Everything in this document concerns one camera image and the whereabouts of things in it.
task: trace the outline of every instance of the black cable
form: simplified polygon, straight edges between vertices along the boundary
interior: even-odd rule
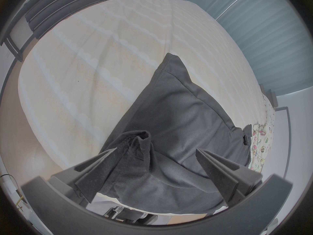
[[[14,179],[14,181],[15,181],[15,183],[16,183],[16,186],[18,187],[18,193],[19,193],[19,195],[21,196],[22,193],[21,193],[21,191],[20,191],[20,189],[19,189],[18,183],[16,182],[15,178],[14,178],[11,174],[2,174],[2,175],[0,176],[0,178],[2,178],[3,176],[10,176],[10,177],[12,177],[12,178]]]

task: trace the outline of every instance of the bed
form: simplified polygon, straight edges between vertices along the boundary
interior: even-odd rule
[[[273,129],[270,102],[228,33],[182,0],[102,2],[61,21],[38,41],[21,68],[18,93],[48,155],[62,169],[97,155],[168,52],[181,58],[192,82],[235,126],[253,125],[256,147],[251,146],[249,167],[261,171],[272,137],[266,131],[269,149],[261,152],[261,134]]]

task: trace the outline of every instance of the dark gray fabric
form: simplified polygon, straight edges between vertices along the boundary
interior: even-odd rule
[[[234,126],[223,108],[192,83],[170,53],[119,121],[101,152],[117,148],[76,185],[155,213],[213,213],[225,203],[198,163],[203,148],[241,165],[250,162],[251,125]]]

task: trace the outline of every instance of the floor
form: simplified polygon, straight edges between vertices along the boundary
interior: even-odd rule
[[[37,39],[23,52],[23,60],[37,43]],[[38,142],[18,97],[18,76],[23,62],[17,62],[6,83],[0,104],[0,154],[9,174],[19,186],[36,176],[49,179],[62,169],[49,157]],[[205,214],[173,216],[168,224],[189,222]]]

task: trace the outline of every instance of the teal curtain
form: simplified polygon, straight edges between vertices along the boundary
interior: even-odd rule
[[[188,0],[217,18],[235,0]],[[217,21],[277,96],[313,86],[313,44],[288,0],[238,0]]]

